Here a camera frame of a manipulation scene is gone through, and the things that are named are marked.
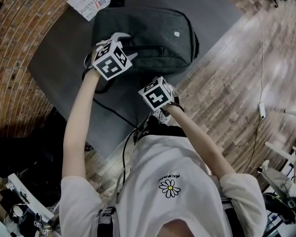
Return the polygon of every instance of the sticker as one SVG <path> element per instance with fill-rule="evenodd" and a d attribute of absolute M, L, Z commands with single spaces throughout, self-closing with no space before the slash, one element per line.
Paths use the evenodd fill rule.
<path fill-rule="evenodd" d="M 169 85 L 166 83 L 166 81 L 164 79 L 162 80 L 162 85 L 166 89 L 166 91 L 169 93 L 169 95 L 171 96 L 171 89 L 169 88 Z"/>
<path fill-rule="evenodd" d="M 153 81 L 151 84 L 147 85 L 144 89 L 144 92 L 147 92 L 151 88 L 155 87 L 158 84 L 158 80 Z"/>
<path fill-rule="evenodd" d="M 34 226 L 41 228 L 43 225 L 37 221 L 34 221 Z"/>
<path fill-rule="evenodd" d="M 107 54 L 110 50 L 111 43 L 105 45 L 98 53 L 97 56 L 95 57 L 95 60 L 100 59 L 103 55 Z"/>
<path fill-rule="evenodd" d="M 117 64 L 117 62 L 112 58 L 108 57 L 103 61 L 97 64 L 97 68 L 101 70 L 101 72 L 106 75 L 107 78 L 110 78 L 122 71 L 123 69 Z"/>
<path fill-rule="evenodd" d="M 168 101 L 168 97 L 165 95 L 163 90 L 160 87 L 157 87 L 152 92 L 146 95 L 149 103 L 154 107 L 157 108 L 163 103 Z"/>
<path fill-rule="evenodd" d="M 123 67 L 125 68 L 126 63 L 127 63 L 127 58 L 125 56 L 125 54 L 123 53 L 123 51 L 117 46 L 113 52 L 113 54 L 117 57 L 117 59 L 119 60 L 119 62 L 123 65 Z"/>

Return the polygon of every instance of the flower graphic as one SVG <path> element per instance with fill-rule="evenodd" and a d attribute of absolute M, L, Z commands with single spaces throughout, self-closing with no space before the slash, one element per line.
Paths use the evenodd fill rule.
<path fill-rule="evenodd" d="M 170 197 L 174 198 L 181 191 L 180 188 L 174 187 L 174 184 L 175 183 L 173 179 L 171 181 L 167 179 L 164 182 L 162 182 L 161 185 L 159 186 L 159 188 L 162 189 L 162 193 L 166 194 L 166 198 L 170 198 Z"/>

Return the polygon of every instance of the person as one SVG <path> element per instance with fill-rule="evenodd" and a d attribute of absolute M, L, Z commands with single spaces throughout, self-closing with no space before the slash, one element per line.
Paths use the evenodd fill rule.
<path fill-rule="evenodd" d="M 106 206 L 86 180 L 84 162 L 99 79 L 94 69 L 86 73 L 66 127 L 60 200 L 63 237 L 100 237 L 99 212 Z M 165 109 L 181 128 L 149 117 L 115 205 L 119 236 L 231 237 L 224 196 L 231 199 L 233 219 L 240 222 L 244 236 L 261 237 L 267 216 L 256 178 L 237 174 L 213 140 L 180 107 L 167 105 Z"/>

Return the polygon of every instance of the black bag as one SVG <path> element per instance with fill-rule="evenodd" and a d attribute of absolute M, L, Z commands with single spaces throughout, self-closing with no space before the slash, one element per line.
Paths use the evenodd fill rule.
<path fill-rule="evenodd" d="M 166 75 L 182 72 L 198 54 L 198 40 L 190 21 L 175 10 L 105 8 L 95 17 L 92 46 L 118 32 L 131 36 L 121 40 L 124 53 L 138 53 L 126 73 Z"/>

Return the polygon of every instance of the white cube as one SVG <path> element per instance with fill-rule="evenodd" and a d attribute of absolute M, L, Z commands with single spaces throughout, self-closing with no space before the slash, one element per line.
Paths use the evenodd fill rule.
<path fill-rule="evenodd" d="M 138 91 L 153 111 L 172 101 L 172 88 L 163 77 L 159 77 L 145 88 Z"/>
<path fill-rule="evenodd" d="M 110 80 L 128 70 L 132 63 L 117 43 L 112 40 L 98 51 L 92 65 L 106 80 Z"/>

